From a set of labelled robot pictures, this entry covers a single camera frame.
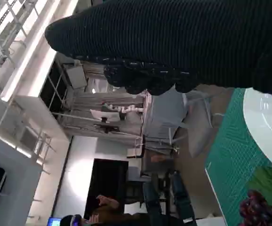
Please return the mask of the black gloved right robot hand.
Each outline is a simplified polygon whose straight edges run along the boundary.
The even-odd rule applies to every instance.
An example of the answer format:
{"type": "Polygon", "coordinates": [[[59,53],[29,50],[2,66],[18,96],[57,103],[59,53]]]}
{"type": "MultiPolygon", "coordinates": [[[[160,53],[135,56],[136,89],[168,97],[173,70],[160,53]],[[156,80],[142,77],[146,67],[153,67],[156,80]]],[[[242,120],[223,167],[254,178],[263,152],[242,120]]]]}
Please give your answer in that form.
{"type": "Polygon", "coordinates": [[[272,95],[272,0],[109,0],[51,23],[45,38],[129,94],[205,84],[272,95]]]}

